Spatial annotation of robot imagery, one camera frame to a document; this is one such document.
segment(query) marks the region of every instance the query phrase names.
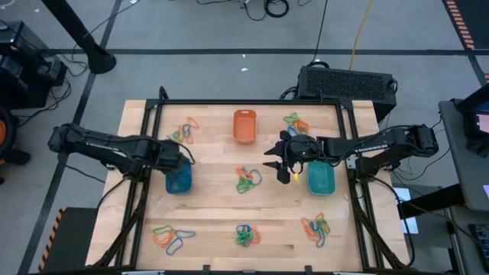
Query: blue container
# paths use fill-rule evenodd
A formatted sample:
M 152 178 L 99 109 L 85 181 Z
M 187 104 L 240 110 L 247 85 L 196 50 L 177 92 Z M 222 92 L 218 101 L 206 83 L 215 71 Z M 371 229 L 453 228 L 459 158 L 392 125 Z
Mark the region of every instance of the blue container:
M 190 163 L 185 163 L 182 169 L 169 172 L 166 175 L 166 187 L 169 194 L 186 195 L 192 189 L 192 170 Z
M 314 161 L 307 169 L 307 188 L 316 196 L 327 196 L 335 192 L 335 169 L 327 163 Z

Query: orange striped tape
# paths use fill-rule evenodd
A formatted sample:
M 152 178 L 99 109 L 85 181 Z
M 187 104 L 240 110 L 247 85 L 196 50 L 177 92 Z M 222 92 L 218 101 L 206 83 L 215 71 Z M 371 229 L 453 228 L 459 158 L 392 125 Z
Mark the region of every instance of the orange striped tape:
M 464 18 L 460 15 L 460 11 L 455 4 L 455 1 L 446 0 L 446 4 L 449 7 L 450 13 L 452 14 L 453 20 L 457 25 L 458 31 L 460 31 L 462 40 L 468 49 L 474 49 L 474 41 L 472 40 L 471 34 L 468 32 L 467 26 L 465 25 Z
M 63 213 L 66 211 L 66 207 L 61 208 L 58 211 L 58 215 L 56 216 L 56 221 L 54 221 L 53 228 L 51 229 L 51 234 L 49 235 L 49 239 L 47 240 L 46 247 L 44 248 L 44 252 L 42 257 L 40 258 L 39 267 L 37 267 L 37 271 L 42 272 L 44 266 L 46 265 L 47 257 L 49 256 L 49 252 L 53 247 L 54 237 L 56 236 L 56 232 L 58 231 L 58 227 L 60 226 L 61 217 L 63 217 Z

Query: black mat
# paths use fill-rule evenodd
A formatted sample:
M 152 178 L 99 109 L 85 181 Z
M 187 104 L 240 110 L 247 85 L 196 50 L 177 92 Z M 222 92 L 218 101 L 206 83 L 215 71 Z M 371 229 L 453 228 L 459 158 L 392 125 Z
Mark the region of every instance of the black mat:
M 455 1 L 475 49 L 489 49 L 489 0 Z
M 83 268 L 96 218 L 96 209 L 61 209 L 40 259 L 39 272 Z

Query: orange container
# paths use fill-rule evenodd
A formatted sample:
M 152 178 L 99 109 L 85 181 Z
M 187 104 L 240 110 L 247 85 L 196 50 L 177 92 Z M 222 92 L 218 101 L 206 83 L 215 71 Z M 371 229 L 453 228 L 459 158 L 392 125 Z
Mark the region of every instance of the orange container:
M 257 113 L 253 110 L 237 110 L 232 125 L 232 137 L 239 144 L 250 144 L 257 137 Z

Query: black equipment box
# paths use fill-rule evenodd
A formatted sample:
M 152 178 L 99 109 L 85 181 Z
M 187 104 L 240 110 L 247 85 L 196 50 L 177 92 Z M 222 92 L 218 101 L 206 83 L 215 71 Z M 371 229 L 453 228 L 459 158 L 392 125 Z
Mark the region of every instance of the black equipment box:
M 397 83 L 390 74 L 366 73 L 303 66 L 299 76 L 299 99 L 371 100 L 377 122 L 396 107 Z

